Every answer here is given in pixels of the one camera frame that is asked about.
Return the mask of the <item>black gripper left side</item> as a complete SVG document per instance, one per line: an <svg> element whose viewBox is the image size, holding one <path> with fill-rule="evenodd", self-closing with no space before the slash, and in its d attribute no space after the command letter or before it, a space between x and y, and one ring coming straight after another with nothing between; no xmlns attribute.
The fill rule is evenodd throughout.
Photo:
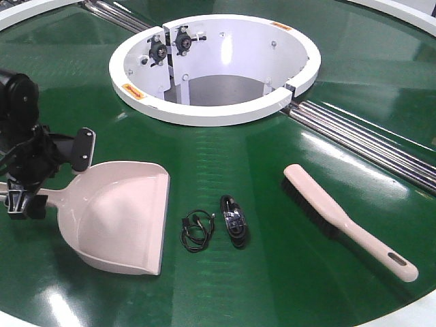
<svg viewBox="0 0 436 327"><path fill-rule="evenodd" d="M69 163L74 174L81 174L92 163L96 134L88 127L75 136L50 133L47 125L36 125L31 135L13 145L1 157L1 175L6 175L5 205L11 219L44 219L47 196L36 194L26 186L41 185L52 178L63 163Z"/></svg>

